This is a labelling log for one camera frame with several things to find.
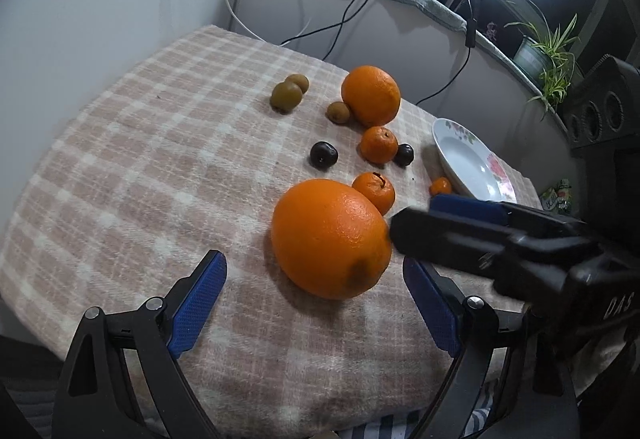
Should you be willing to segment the large orange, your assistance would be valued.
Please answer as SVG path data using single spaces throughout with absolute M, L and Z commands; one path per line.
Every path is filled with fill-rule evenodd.
M 383 126 L 396 118 L 400 89 L 390 74 L 376 66 L 358 66 L 341 84 L 343 102 L 364 127 Z
M 284 274 L 307 293 L 354 298 L 378 283 L 392 258 L 386 221 L 360 192 L 309 179 L 274 207 L 271 247 Z

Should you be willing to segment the tiny mandarin by plate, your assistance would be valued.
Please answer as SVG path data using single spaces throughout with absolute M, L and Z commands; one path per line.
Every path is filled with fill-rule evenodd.
M 430 191 L 430 196 L 439 196 L 439 194 L 451 194 L 452 185 L 447 177 L 438 177 L 432 181 L 431 185 L 428 187 L 428 191 Z

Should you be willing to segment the kiwi front left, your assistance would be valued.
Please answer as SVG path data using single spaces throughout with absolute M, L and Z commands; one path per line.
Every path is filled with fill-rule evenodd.
M 297 84 L 285 81 L 273 87 L 269 103 L 274 110 L 290 113 L 302 102 L 303 95 Z

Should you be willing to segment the dark plum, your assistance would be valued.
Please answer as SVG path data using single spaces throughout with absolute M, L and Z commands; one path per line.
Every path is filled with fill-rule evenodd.
M 414 150 L 410 144 L 399 144 L 393 162 L 402 168 L 409 166 L 414 160 Z
M 309 151 L 309 162 L 318 170 L 327 170 L 335 165 L 337 160 L 337 150 L 326 141 L 316 142 Z

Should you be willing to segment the pink plaid tablecloth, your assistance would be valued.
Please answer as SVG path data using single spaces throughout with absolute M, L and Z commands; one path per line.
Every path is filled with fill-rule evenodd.
M 310 81 L 290 113 L 269 103 L 291 74 Z M 359 134 L 324 111 L 344 72 L 216 26 L 146 59 L 87 104 L 55 139 L 1 236 L 1 296 L 65 355 L 86 309 L 139 307 L 211 249 L 228 277 L 181 369 L 231 436 L 301 438 L 424 409 L 450 359 L 433 343 L 400 256 L 371 291 L 332 303 L 301 291 L 273 259 L 282 194 L 337 148 L 329 177 L 367 169 Z

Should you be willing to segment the white floral plate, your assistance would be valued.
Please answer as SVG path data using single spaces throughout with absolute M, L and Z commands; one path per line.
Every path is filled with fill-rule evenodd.
M 432 136 L 442 168 L 460 192 L 480 201 L 516 202 L 506 166 L 471 130 L 436 118 Z

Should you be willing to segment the dark plum left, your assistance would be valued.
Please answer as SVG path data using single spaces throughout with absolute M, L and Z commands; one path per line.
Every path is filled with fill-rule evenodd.
M 309 151 L 309 162 L 318 170 L 327 170 L 335 165 L 337 160 L 337 150 L 326 141 L 316 142 Z

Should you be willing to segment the dark plum right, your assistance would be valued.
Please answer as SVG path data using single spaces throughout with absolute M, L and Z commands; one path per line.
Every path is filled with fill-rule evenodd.
M 393 162 L 402 168 L 409 166 L 414 160 L 414 150 L 410 144 L 399 144 Z

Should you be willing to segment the middle mandarin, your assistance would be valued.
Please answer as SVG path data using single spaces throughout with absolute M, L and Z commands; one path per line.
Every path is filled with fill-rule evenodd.
M 373 126 L 365 130 L 359 142 L 359 152 L 363 159 L 384 165 L 390 162 L 398 150 L 395 134 L 387 127 Z

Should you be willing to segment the mandarin with stem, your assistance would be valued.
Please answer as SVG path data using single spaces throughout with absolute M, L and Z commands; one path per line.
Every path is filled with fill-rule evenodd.
M 352 188 L 365 196 L 380 212 L 386 215 L 396 201 L 393 184 L 382 174 L 367 172 L 352 181 Z

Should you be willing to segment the kiwi back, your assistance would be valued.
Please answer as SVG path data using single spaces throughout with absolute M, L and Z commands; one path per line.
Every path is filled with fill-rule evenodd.
M 303 94 L 306 94 L 310 86 L 310 81 L 304 74 L 295 73 L 288 75 L 288 77 L 285 78 L 285 81 L 295 84 Z

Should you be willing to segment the kiwi near orange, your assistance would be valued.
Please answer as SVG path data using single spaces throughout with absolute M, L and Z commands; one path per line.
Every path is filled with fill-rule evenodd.
M 336 125 L 345 125 L 350 120 L 350 110 L 346 103 L 335 101 L 326 108 L 326 117 Z

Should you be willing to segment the black speaker box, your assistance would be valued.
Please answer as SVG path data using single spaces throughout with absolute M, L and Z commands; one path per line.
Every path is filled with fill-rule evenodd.
M 572 149 L 639 135 L 639 69 L 603 56 L 562 103 Z

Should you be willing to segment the potted spider plant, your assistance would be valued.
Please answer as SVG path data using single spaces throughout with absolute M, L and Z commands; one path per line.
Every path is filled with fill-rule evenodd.
M 577 23 L 578 14 L 574 14 L 565 28 L 558 24 L 551 29 L 546 16 L 542 16 L 541 28 L 531 21 L 511 21 L 503 25 L 505 29 L 519 29 L 523 35 L 520 49 L 529 52 L 534 63 L 518 67 L 540 86 L 540 101 L 546 112 L 556 112 L 570 90 L 576 56 L 568 48 L 579 40 L 575 34 Z

